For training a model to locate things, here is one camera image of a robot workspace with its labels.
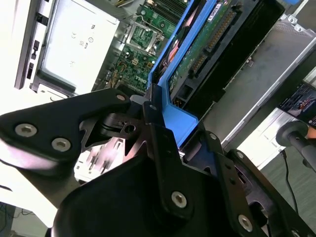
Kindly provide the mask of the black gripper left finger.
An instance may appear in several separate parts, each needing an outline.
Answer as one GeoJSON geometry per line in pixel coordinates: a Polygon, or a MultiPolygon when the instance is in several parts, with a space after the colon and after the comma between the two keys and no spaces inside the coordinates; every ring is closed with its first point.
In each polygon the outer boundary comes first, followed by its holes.
{"type": "Polygon", "coordinates": [[[121,165],[138,157],[152,160],[160,212],[188,221],[193,206],[175,138],[165,127],[161,109],[162,88],[153,84],[141,104],[117,89],[104,89],[4,114],[0,138],[11,154],[4,162],[59,176],[74,167],[82,152],[121,138],[125,140],[121,165]]]}

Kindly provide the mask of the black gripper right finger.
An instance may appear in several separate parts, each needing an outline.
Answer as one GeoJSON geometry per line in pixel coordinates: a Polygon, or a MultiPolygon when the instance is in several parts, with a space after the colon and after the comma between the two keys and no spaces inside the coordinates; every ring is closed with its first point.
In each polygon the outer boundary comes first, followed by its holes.
{"type": "Polygon", "coordinates": [[[230,227],[239,237],[312,237],[314,232],[241,151],[224,152],[218,137],[202,123],[197,127],[201,150],[196,160],[220,184],[230,227]]]}

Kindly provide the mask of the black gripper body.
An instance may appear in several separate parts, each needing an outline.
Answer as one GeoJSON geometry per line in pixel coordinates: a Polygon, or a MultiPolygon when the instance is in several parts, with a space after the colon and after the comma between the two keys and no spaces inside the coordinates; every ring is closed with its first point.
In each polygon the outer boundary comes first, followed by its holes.
{"type": "Polygon", "coordinates": [[[219,183],[183,165],[194,213],[189,221],[159,209],[154,162],[134,158],[72,191],[60,205],[54,237],[232,237],[219,183]]]}

